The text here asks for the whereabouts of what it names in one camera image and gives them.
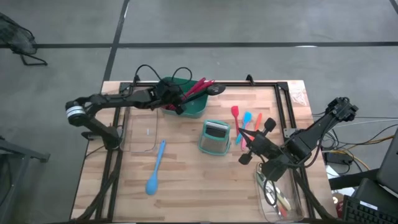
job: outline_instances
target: wooden table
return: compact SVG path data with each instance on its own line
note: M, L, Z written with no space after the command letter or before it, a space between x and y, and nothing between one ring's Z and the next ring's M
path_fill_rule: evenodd
M288 83L297 126L306 128L313 123L313 118L304 83L301 80ZM102 92L117 93L118 89L119 82L104 82ZM131 120L123 146L125 152L114 222L267 221L259 211L258 191L253 175L259 158L254 157L247 166L238 162L242 150L240 145L235 146L234 143L236 130L230 109L233 105L239 106L239 122L246 110L254 115L254 119L258 113L262 113L262 123L268 117L274 118L277 126L267 137L276 144L283 143L275 91L270 87L227 87L224 93L209 97L206 112L199 119L181 118L159 111L157 142L166 139L167 144L158 172L159 188L153 196L146 195L145 185L154 169L157 151L130 151L150 149L154 137L148 137L148 127L155 127L156 114L150 110L131 109ZM104 124L109 124L113 120L113 114L114 109L101 110L97 118ZM197 148L205 119L218 119L231 125L230 136L233 143L227 155L211 156ZM248 129L254 129L253 124L251 123ZM87 153L102 144L101 140L90 142ZM101 149L86 159L72 218L78 217L99 191L105 155L105 150ZM336 216L321 156L307 169L307 174L311 190L317 199L330 214ZM300 196L302 209L304 214L307 214L302 192ZM274 212L266 212L268 221L272 221L275 218L272 217Z

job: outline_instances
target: blue spoon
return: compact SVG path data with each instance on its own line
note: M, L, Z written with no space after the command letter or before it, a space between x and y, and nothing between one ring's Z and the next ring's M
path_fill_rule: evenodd
M155 170L152 176L149 178L145 191L147 195L154 195L157 190L157 169L159 168L160 160L163 156L164 147L166 146L166 140L163 140L160 144L159 152L157 153Z
M250 121L251 121L251 113L248 112L248 111L244 112L244 115L243 115L243 126L242 126L242 128L246 127L246 125L247 125L248 122L250 122ZM242 139L242 134L239 133L238 137L236 138L235 144L239 144L239 142L241 141L241 139Z

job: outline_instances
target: teal container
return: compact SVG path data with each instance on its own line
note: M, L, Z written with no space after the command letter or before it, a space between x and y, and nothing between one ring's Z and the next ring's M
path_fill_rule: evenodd
M219 138L215 136L211 136L206 133L206 123L211 122L211 123L216 123L216 124L221 124L223 126L226 126L226 132L225 132L225 137ZM231 130L231 127L229 124L222 122L222 121L217 121L217 120L210 120L207 119L205 120L205 123L203 125L203 130L201 132L201 136L198 141L198 148L207 154L213 155L213 156L223 156L225 155L229 147L231 145L231 141L229 140L229 131Z
M171 80L171 77L165 77L165 80ZM183 78L174 78L174 83L175 84L182 84L185 83L186 79ZM181 85L181 89L184 93L188 92L198 81L191 80L185 85ZM204 113L205 113L205 108L207 104L207 98L208 95L205 94L189 103L184 104L185 106L185 111L178 115L175 111L171 110L166 110L163 108L160 108L163 113L169 114L169 115L175 115L175 116L183 116L187 118L200 118Z

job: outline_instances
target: keyboard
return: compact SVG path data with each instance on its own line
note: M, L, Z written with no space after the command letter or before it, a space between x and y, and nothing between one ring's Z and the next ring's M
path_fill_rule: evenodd
M398 212L379 208L345 195L343 201L343 220L365 224L398 224Z

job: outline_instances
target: concrete floor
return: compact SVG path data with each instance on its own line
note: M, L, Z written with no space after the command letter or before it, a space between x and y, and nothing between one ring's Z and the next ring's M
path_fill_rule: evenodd
M123 0L2 0L0 11L30 29L40 44L111 43ZM372 42L398 41L398 15L388 0L131 0L121 42ZM64 104L99 91L110 49L39 49L48 67L23 66L0 49L0 134L51 153L32 162L16 223L68 220L87 142L70 126ZM161 75L190 67L194 78L305 80L313 112L347 96L358 116L396 116L398 47L119 49L110 80L131 80L142 63ZM143 80L154 80L149 72ZM354 122L373 119L356 119ZM336 129L362 142L396 122ZM394 129L383 136L393 134ZM389 143L357 147L377 168ZM334 166L338 172L345 167ZM357 172L355 166L350 173Z

